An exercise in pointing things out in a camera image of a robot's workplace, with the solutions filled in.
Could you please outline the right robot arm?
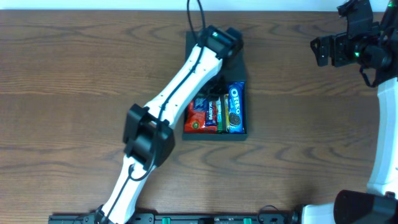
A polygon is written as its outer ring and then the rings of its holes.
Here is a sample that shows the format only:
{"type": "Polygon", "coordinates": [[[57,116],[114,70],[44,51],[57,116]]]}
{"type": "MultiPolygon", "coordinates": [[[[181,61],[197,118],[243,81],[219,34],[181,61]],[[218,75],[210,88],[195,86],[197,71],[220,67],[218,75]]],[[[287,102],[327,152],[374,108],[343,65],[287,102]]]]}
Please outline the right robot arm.
{"type": "Polygon", "coordinates": [[[376,158],[366,192],[342,190],[333,203],[304,205],[291,223],[397,223],[397,0],[389,1],[380,22],[371,3],[349,0],[338,6],[347,30],[310,43],[318,66],[352,63],[370,88],[377,88],[379,131],[376,158]]]}

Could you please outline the red snack bag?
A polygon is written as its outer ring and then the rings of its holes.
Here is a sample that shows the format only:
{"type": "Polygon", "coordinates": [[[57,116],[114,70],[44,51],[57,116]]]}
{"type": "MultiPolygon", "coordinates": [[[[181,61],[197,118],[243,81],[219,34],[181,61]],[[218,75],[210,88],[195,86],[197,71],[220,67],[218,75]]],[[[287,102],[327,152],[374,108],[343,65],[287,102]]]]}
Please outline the red snack bag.
{"type": "Polygon", "coordinates": [[[191,101],[188,106],[184,131],[186,133],[216,133],[217,126],[205,126],[205,112],[194,111],[193,101],[191,101]]]}

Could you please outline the blue Oreo cookie pack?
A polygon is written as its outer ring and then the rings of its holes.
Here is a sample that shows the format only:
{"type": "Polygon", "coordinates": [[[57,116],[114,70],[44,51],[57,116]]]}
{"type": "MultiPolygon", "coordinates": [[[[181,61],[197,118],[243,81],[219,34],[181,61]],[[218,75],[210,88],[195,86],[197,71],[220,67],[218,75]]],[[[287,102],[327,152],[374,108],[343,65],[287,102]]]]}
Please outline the blue Oreo cookie pack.
{"type": "Polygon", "coordinates": [[[234,82],[228,85],[228,121],[231,134],[244,132],[243,90],[244,82],[234,82]]]}

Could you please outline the green white chocolate bar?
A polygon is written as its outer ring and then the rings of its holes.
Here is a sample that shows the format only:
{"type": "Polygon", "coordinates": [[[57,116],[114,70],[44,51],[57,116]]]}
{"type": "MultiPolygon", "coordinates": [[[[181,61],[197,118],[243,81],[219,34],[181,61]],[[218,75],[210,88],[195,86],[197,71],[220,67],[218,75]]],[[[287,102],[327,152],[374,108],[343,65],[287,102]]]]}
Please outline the green white chocolate bar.
{"type": "Polygon", "coordinates": [[[224,132],[223,112],[222,112],[220,97],[216,100],[216,109],[217,109],[217,133],[223,133],[224,132]]]}

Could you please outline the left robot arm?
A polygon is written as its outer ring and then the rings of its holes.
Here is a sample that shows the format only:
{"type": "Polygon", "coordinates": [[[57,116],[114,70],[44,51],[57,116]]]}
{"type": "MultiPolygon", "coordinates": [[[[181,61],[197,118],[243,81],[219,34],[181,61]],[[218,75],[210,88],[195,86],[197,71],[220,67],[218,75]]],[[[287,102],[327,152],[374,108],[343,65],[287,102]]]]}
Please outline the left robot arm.
{"type": "Polygon", "coordinates": [[[124,157],[109,200],[95,212],[95,223],[127,223],[150,173],[175,146],[174,129],[200,89],[217,76],[243,47],[242,33],[208,26],[194,35],[197,42],[169,84],[144,106],[132,105],[123,132],[124,157]]]}

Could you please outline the dark green box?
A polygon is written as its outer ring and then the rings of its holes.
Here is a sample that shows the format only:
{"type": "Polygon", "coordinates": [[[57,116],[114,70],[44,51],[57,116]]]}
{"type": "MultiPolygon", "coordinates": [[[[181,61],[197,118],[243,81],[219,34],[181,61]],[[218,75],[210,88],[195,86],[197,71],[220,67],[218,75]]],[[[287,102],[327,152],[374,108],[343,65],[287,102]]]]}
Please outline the dark green box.
{"type": "MultiPolygon", "coordinates": [[[[217,75],[224,75],[227,86],[234,82],[247,81],[247,70],[244,64],[243,51],[239,53],[226,65],[223,65],[217,75]]],[[[231,133],[186,133],[183,129],[182,139],[185,141],[244,141],[248,137],[247,128],[247,106],[246,106],[246,89],[243,90],[243,106],[244,106],[244,132],[242,134],[231,133]]]]}

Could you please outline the purple Dairy Milk bar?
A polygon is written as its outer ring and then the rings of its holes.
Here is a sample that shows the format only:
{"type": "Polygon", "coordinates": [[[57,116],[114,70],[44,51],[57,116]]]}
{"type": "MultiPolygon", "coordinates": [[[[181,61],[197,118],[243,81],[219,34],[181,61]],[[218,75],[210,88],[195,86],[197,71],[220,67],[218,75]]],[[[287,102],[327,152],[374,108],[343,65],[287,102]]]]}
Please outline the purple Dairy Milk bar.
{"type": "Polygon", "coordinates": [[[206,107],[205,126],[217,126],[217,107],[213,100],[209,100],[206,107]]]}

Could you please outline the yellow snack bag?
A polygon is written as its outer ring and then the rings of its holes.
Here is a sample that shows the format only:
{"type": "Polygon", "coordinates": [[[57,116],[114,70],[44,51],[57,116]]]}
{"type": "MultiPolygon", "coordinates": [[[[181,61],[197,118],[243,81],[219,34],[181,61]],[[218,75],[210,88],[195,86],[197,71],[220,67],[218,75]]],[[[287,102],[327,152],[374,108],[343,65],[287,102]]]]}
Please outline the yellow snack bag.
{"type": "Polygon", "coordinates": [[[225,130],[226,133],[229,133],[229,103],[228,103],[228,94],[223,96],[224,98],[224,118],[225,118],[225,130]]]}

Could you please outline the blue Eclipse mint box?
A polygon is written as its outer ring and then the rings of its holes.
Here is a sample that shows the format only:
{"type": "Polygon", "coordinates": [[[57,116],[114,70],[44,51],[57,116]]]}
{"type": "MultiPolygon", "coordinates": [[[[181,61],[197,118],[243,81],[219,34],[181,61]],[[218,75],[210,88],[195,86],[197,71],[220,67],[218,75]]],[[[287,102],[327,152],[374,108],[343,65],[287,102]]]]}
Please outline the blue Eclipse mint box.
{"type": "Polygon", "coordinates": [[[208,107],[208,100],[206,98],[195,98],[193,101],[193,110],[198,112],[205,112],[208,107]]]}

